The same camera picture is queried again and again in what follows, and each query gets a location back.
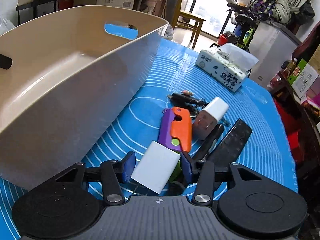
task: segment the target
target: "green button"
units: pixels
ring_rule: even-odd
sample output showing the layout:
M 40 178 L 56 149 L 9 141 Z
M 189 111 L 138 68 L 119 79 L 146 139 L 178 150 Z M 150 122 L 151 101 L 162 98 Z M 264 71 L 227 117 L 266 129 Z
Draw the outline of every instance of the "green button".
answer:
M 172 145 L 174 145 L 174 146 L 178 146 L 178 145 L 180 145 L 180 141 L 178 140 L 178 139 L 172 139 L 171 140 L 171 143 L 172 143 Z

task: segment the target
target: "white plastic basket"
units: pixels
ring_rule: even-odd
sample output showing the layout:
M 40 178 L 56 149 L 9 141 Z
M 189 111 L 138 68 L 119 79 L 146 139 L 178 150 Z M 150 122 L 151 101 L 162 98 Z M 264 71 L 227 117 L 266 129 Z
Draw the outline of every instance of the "white plastic basket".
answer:
M 108 34 L 106 22 L 133 25 L 138 36 Z M 94 5 L 0 36 L 0 54 L 13 61 L 0 68 L 0 176 L 30 190 L 79 162 L 148 77 L 167 25 Z

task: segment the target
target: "red object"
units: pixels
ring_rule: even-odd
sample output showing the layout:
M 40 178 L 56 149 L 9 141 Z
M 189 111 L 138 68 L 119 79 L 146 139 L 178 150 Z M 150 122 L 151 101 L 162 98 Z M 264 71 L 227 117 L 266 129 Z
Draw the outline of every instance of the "red object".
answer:
M 300 130 L 288 135 L 291 154 L 297 164 L 304 161 L 304 151 L 299 144 L 299 132 Z
M 64 10 L 73 7 L 73 0 L 58 0 L 58 9 Z
M 222 46 L 222 45 L 226 44 L 227 42 L 228 42 L 227 37 L 223 34 L 220 34 L 219 39 L 218 39 L 218 44 L 220 46 Z
M 273 101 L 281 117 L 281 121 L 285 129 L 285 133 L 288 135 L 300 130 L 301 129 L 300 119 L 298 120 L 294 119 L 292 115 L 288 114 L 275 99 L 273 99 Z
M 190 112 L 187 109 L 173 107 L 172 111 L 180 120 L 174 120 L 171 123 L 170 135 L 172 138 L 177 138 L 180 141 L 183 152 L 189 153 L 191 151 L 192 141 L 192 121 Z

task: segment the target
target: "black round pad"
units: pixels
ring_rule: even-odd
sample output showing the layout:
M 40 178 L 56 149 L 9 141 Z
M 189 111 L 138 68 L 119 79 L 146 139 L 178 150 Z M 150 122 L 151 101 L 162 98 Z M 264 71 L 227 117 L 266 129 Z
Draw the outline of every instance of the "black round pad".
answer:
M 227 227 L 255 239 L 280 239 L 297 232 L 307 213 L 304 199 L 270 180 L 243 181 L 218 201 L 219 218 Z
M 63 183 L 50 184 L 50 188 L 40 185 L 19 198 L 12 208 L 20 234 L 40 239 L 77 235 L 99 214 L 100 205 L 93 195 Z

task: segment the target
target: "blue silicone mat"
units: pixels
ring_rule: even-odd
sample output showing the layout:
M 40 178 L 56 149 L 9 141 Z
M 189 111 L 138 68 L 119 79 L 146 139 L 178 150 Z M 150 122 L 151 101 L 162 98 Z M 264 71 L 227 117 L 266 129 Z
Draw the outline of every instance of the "blue silicone mat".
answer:
M 166 96 L 189 90 L 207 102 L 215 97 L 222 98 L 230 105 L 225 118 L 232 125 L 241 118 L 252 128 L 252 135 L 238 162 L 297 191 L 294 160 L 269 92 L 247 79 L 236 93 L 232 93 L 194 65 L 197 56 L 198 53 L 191 49 L 162 40 L 148 79 L 83 161 L 88 167 L 99 166 L 109 159 L 120 160 L 133 150 L 138 163 L 151 141 L 158 138 L 162 110 L 172 106 Z M 199 141 L 193 141 L 191 155 L 200 145 Z M 121 187 L 126 198 L 135 189 L 138 194 L 155 194 L 145 187 L 137 187 L 134 181 Z M 184 195 L 191 198 L 194 189 L 195 184 L 189 185 Z M 214 198 L 219 198 L 225 191 L 226 184 L 223 183 Z M 101 184 L 90 183 L 89 192 L 101 198 Z M 25 193 L 26 190 L 0 179 L 1 239 L 19 239 L 11 208 L 14 201 Z

